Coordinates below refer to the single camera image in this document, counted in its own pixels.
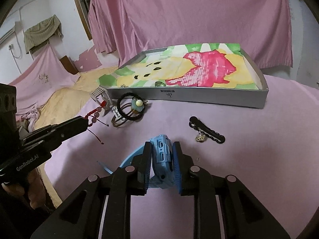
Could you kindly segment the person's left hand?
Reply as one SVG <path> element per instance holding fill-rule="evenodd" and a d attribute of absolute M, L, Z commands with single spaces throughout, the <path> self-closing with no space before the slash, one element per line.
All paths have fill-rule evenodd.
<path fill-rule="evenodd" d="M 10 185 L 2 184 L 3 189 L 10 195 L 16 197 L 28 197 L 32 209 L 37 209 L 45 205 L 46 192 L 38 169 L 32 170 L 22 183 Z"/>

